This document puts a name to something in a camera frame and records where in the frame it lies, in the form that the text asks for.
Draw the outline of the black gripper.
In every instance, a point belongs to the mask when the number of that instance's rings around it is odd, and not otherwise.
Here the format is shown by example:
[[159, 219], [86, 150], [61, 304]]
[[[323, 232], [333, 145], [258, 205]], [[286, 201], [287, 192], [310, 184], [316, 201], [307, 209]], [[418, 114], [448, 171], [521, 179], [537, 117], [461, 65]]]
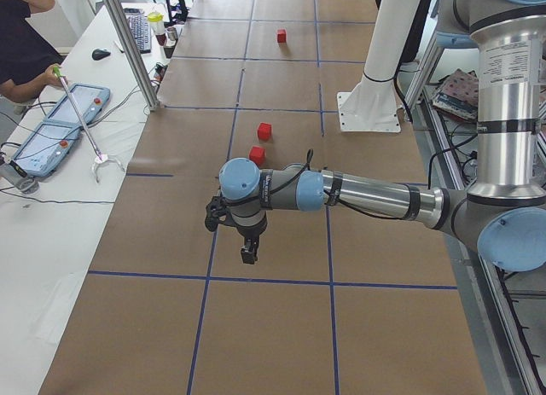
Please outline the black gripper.
[[238, 233], [245, 239], [241, 247], [241, 260], [244, 264], [258, 261], [259, 237], [267, 229], [267, 218], [262, 218], [252, 225], [235, 224]]

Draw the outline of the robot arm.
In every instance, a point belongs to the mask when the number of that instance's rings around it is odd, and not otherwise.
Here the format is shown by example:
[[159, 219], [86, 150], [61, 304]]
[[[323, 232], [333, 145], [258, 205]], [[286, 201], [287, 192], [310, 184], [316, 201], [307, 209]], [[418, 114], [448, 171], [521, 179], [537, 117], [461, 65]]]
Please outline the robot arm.
[[545, 189], [533, 176], [539, 118], [545, 0], [440, 0], [438, 35], [468, 36], [479, 49], [478, 167], [464, 190], [382, 182], [292, 164], [261, 170], [236, 158], [219, 173], [205, 225], [234, 227], [241, 258], [256, 261], [272, 209], [342, 205], [388, 220], [418, 221], [454, 236], [507, 271], [545, 262]]

